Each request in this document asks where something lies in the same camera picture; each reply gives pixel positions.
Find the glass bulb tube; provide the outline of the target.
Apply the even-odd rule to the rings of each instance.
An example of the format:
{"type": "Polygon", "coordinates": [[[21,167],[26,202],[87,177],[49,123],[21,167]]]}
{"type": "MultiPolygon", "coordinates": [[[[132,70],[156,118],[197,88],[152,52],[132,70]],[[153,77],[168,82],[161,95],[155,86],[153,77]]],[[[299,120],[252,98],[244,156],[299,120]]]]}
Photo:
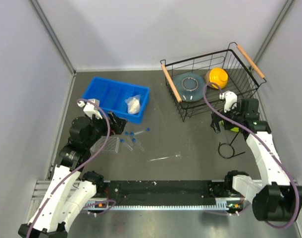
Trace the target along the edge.
{"type": "Polygon", "coordinates": [[[172,161],[172,160],[180,160],[182,158],[182,155],[180,152],[172,154],[172,155],[166,155],[159,158],[149,159],[147,162],[159,162],[159,161],[172,161]]]}

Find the clear bag of white powder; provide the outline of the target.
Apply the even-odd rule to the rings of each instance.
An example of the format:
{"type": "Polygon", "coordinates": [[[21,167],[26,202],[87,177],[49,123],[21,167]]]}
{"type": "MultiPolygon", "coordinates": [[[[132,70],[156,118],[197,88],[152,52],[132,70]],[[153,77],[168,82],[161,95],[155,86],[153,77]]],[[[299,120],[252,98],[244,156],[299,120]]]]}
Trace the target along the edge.
{"type": "Polygon", "coordinates": [[[128,114],[134,115],[139,113],[141,109],[141,103],[140,103],[141,95],[135,95],[132,97],[129,97],[125,100],[125,103],[127,104],[127,112],[128,114]]]}

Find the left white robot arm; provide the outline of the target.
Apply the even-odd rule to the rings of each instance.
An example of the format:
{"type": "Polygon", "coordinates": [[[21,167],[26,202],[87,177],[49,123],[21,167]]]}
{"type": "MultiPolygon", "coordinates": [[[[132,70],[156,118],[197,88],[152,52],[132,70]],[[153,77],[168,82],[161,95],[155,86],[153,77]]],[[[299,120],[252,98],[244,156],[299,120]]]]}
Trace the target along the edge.
{"type": "Polygon", "coordinates": [[[44,198],[30,221],[22,224],[22,238],[65,238],[76,217],[90,198],[101,196],[105,185],[96,172],[82,173],[90,160],[90,149],[102,137],[120,135],[127,121],[113,112],[106,118],[96,115],[75,118],[67,144],[59,153],[58,163],[44,198]]]}

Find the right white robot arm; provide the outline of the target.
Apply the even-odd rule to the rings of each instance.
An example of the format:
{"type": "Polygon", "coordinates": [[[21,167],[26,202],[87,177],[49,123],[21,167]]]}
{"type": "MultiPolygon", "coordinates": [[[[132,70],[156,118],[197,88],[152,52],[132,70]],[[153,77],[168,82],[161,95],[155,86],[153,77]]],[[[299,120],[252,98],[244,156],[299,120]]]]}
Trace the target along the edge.
{"type": "Polygon", "coordinates": [[[245,172],[230,171],[225,177],[224,191],[229,196],[241,194],[251,205],[254,217],[279,228],[274,222],[283,222],[280,228],[289,227],[297,219],[302,207],[302,186],[279,160],[273,136],[267,121],[259,115],[259,101],[255,98],[230,103],[227,110],[212,109],[211,127],[220,132],[220,121],[229,130],[238,127],[257,164],[262,184],[245,172]]]}

